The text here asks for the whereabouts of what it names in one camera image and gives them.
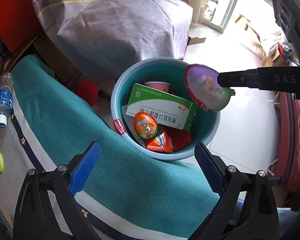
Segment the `red snack packet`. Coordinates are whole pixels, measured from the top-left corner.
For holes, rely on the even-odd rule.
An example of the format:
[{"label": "red snack packet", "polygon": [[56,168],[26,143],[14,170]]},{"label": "red snack packet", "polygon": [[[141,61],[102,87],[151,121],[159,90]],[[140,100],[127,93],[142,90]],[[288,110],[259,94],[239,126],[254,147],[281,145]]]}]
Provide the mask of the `red snack packet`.
[{"label": "red snack packet", "polygon": [[192,142],[190,132],[177,128],[164,126],[164,130],[169,134],[173,141],[173,150],[178,151]]},{"label": "red snack packet", "polygon": [[172,139],[162,127],[160,127],[159,134],[153,139],[145,140],[145,144],[150,151],[173,153]]}]

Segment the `teal bucket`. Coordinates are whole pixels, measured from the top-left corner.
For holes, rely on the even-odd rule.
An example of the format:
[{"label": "teal bucket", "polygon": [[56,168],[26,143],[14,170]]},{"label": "teal bucket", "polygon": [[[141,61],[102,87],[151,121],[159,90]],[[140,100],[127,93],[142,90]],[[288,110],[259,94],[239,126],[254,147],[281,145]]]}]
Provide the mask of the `teal bucket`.
[{"label": "teal bucket", "polygon": [[208,113],[198,109],[191,126],[192,143],[172,154],[163,154],[149,151],[138,144],[124,121],[122,106],[128,104],[134,83],[143,85],[149,81],[167,82],[176,96],[192,101],[183,79],[184,70],[188,65],[184,61],[165,57],[143,60],[128,68],[121,75],[112,92],[111,114],[117,131],[136,148],[155,159],[175,161],[188,158],[194,155],[193,149],[198,142],[202,141],[207,145],[217,132],[220,112]]}]

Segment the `ovaltine snack packet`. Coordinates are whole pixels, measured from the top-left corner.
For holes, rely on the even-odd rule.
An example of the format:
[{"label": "ovaltine snack packet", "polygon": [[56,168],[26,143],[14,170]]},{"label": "ovaltine snack packet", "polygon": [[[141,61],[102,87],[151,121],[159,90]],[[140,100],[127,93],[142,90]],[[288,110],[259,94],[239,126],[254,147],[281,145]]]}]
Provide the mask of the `ovaltine snack packet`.
[{"label": "ovaltine snack packet", "polygon": [[150,151],[164,153],[173,152],[172,139],[162,127],[160,127],[160,131],[156,137],[145,140],[145,145]]}]

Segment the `orange chocolate egg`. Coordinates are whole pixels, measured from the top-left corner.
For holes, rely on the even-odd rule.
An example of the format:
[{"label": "orange chocolate egg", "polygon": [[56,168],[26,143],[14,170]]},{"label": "orange chocolate egg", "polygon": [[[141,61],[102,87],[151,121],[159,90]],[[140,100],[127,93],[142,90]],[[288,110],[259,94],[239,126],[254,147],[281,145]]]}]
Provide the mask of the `orange chocolate egg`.
[{"label": "orange chocolate egg", "polygon": [[138,112],[134,116],[134,129],[143,139],[150,139],[157,135],[159,126],[157,121],[145,112]]}]

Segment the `metal screw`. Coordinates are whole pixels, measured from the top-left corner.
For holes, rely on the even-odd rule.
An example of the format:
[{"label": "metal screw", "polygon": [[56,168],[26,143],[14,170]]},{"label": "metal screw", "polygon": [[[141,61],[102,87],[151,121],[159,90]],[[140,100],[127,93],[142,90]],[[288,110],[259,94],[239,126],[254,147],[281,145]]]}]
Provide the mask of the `metal screw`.
[{"label": "metal screw", "polygon": [[28,175],[33,175],[35,173],[35,169],[29,169],[29,171],[28,171]]},{"label": "metal screw", "polygon": [[58,171],[65,171],[67,169],[67,166],[64,164],[61,164],[58,166]]},{"label": "metal screw", "polygon": [[229,170],[230,172],[236,172],[236,171],[237,171],[237,169],[236,169],[234,166],[229,166],[229,167],[228,167],[228,170]]},{"label": "metal screw", "polygon": [[261,177],[264,177],[266,175],[266,173],[264,171],[259,171],[258,173]]}]

